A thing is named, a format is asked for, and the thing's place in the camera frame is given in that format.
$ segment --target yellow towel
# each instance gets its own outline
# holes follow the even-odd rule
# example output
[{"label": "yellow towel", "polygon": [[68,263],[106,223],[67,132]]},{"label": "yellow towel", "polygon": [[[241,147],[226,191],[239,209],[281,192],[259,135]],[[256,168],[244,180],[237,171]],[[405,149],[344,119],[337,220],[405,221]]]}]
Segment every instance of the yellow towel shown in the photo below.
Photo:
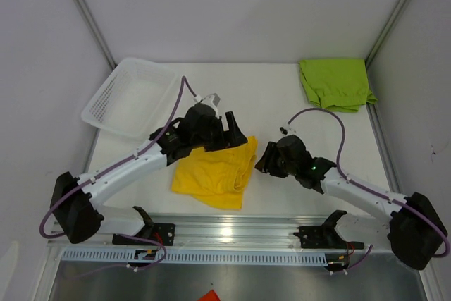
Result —
[{"label": "yellow towel", "polygon": [[172,191],[191,195],[215,208],[241,209],[256,149],[255,137],[248,137],[247,144],[221,151],[193,149],[190,156],[178,162]]}]

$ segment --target lime green towel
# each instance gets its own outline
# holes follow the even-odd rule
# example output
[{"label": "lime green towel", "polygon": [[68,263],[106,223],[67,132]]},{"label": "lime green towel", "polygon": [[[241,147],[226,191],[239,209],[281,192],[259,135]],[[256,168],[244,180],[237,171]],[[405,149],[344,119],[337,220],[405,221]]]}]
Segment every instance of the lime green towel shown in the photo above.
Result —
[{"label": "lime green towel", "polygon": [[299,63],[307,98],[317,107],[355,113],[378,100],[370,91],[363,59],[309,59]]}]

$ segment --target red object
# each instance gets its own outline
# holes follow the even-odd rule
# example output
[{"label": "red object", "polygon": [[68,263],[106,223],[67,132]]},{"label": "red object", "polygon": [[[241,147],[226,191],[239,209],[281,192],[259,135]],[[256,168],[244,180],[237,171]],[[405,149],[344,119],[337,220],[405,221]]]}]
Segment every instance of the red object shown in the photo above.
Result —
[{"label": "red object", "polygon": [[354,247],[354,245],[352,244],[352,242],[349,242],[349,244],[350,244],[350,246],[351,246],[351,248],[352,248],[352,252],[351,252],[351,254],[350,254],[350,256],[351,256],[351,255],[353,255],[354,252],[355,252],[355,247]]},{"label": "red object", "polygon": [[219,296],[214,292],[214,290],[210,290],[207,294],[202,296],[198,301],[221,301]]},{"label": "red object", "polygon": [[156,237],[156,239],[158,240],[159,243],[161,243],[163,245],[163,239],[161,238],[161,236],[158,233],[154,233],[154,236]]}]

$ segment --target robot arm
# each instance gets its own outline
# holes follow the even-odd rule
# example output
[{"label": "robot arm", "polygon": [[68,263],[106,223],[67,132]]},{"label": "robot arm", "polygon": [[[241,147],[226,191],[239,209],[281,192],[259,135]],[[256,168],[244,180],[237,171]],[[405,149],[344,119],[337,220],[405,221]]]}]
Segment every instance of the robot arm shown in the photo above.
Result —
[{"label": "robot arm", "polygon": [[219,97],[212,94],[191,107],[184,118],[177,118],[152,146],[161,132],[152,133],[148,140],[123,160],[91,173],[74,178],[69,172],[56,179],[51,206],[73,188],[84,185],[54,211],[56,220],[71,243],[80,243],[96,233],[136,235],[150,239],[154,224],[141,208],[106,207],[106,200],[133,181],[153,171],[187,157],[197,147],[206,152],[237,147],[247,142],[232,112],[226,112],[228,130],[223,129],[216,105]]},{"label": "robot arm", "polygon": [[[426,267],[443,239],[423,220],[392,201],[401,201],[417,210],[447,235],[444,225],[425,196],[414,193],[411,197],[406,197],[354,179],[353,176],[343,178],[332,161],[311,157],[296,135],[287,135],[277,143],[268,143],[255,168],[279,178],[292,175],[305,188],[337,197],[367,212],[374,219],[336,211],[325,223],[329,226],[332,224],[342,240],[358,240],[391,249],[402,262],[414,269]],[[381,197],[359,189],[352,182],[362,183]]]}]

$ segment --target white mesh basket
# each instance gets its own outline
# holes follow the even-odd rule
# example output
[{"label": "white mesh basket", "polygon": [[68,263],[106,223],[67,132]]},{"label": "white mesh basket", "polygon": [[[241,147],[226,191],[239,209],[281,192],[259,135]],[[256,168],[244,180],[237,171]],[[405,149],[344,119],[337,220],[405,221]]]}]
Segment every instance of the white mesh basket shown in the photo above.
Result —
[{"label": "white mesh basket", "polygon": [[82,120],[109,132],[141,138],[178,79],[171,69],[125,58],[82,112]]}]

